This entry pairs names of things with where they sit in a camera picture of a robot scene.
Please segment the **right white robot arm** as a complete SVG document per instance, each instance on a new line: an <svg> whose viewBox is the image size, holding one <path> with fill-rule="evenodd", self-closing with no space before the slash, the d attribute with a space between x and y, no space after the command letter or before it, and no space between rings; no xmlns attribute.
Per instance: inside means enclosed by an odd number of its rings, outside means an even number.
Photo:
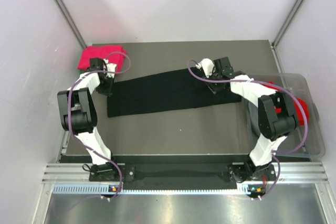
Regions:
<svg viewBox="0 0 336 224"><path fill-rule="evenodd" d="M207 85L213 93L228 90L257 109L257 143L242 166L234 168L230 175L238 183L258 179L269 167L273 153L299 125L294 100L279 88L254 83L245 73L234 71L227 57L205 58L197 67L209 80Z"/></svg>

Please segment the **black t shirt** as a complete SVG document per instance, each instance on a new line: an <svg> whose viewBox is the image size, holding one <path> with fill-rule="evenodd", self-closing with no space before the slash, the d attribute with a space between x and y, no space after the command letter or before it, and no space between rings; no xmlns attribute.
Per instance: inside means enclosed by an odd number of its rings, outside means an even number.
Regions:
<svg viewBox="0 0 336 224"><path fill-rule="evenodd" d="M241 101L241 96L229 90L214 94L187 69L181 69L114 83L112 96L107 98L107 116L196 109Z"/></svg>

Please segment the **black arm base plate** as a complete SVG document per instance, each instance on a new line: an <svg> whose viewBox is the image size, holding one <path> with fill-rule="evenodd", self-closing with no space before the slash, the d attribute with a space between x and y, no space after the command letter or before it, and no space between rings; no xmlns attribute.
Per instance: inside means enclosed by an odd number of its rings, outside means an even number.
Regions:
<svg viewBox="0 0 336 224"><path fill-rule="evenodd" d="M89 175L91 182L123 182L123 189L234 189L238 183L273 182L274 166L249 173L243 164L126 163L115 177Z"/></svg>

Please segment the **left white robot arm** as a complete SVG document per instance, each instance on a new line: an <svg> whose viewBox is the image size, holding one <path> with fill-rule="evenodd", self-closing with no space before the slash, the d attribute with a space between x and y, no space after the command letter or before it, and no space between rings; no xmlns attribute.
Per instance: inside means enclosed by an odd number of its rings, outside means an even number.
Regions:
<svg viewBox="0 0 336 224"><path fill-rule="evenodd" d="M70 88L57 94L62 128L90 154L90 174L103 176L107 180L116 179L119 168L112 163L112 152L98 132L98 116L92 94L94 91L104 95L111 93L116 68L117 65L107 59L91 58L89 69Z"/></svg>

